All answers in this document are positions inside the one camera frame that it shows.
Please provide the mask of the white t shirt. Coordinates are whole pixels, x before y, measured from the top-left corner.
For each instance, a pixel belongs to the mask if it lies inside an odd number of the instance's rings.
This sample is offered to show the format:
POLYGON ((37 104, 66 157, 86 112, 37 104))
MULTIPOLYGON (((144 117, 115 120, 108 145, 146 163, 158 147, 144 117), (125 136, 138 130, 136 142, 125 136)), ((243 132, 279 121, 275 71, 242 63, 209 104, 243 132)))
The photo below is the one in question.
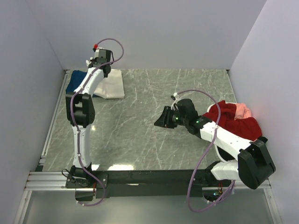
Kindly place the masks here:
POLYGON ((84 87, 83 93, 95 95, 104 99, 123 99, 125 97, 122 71, 111 69, 109 72, 107 65, 98 69, 88 69, 88 83, 84 87))

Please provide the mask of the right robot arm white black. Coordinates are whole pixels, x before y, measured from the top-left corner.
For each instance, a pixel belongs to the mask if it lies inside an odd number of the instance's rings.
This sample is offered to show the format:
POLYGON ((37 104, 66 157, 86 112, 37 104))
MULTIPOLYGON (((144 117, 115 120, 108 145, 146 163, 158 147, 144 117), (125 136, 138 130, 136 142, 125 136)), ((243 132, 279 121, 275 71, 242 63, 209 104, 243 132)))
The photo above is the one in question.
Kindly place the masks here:
POLYGON ((188 98, 178 101, 174 108, 165 106, 154 125, 171 129, 184 126, 190 134, 230 155, 230 160, 221 159, 206 169, 205 181, 210 186, 222 180, 240 180, 250 189, 257 189, 276 171, 266 138, 251 141, 225 130, 210 118, 198 115, 188 98))

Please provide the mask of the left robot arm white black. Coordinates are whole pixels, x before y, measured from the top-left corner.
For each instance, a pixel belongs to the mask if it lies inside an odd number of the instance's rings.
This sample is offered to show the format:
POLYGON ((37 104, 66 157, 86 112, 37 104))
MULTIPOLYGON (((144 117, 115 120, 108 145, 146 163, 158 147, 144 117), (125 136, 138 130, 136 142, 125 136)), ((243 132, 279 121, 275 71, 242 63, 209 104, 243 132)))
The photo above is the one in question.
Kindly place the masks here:
POLYGON ((74 160, 68 174, 68 181, 84 188, 91 186, 96 180, 92 175, 90 158, 90 130, 95 119, 93 94, 98 84, 111 71, 112 51, 93 47, 94 56, 86 62, 88 70, 79 86, 66 93, 67 119, 72 125, 74 135, 74 160))

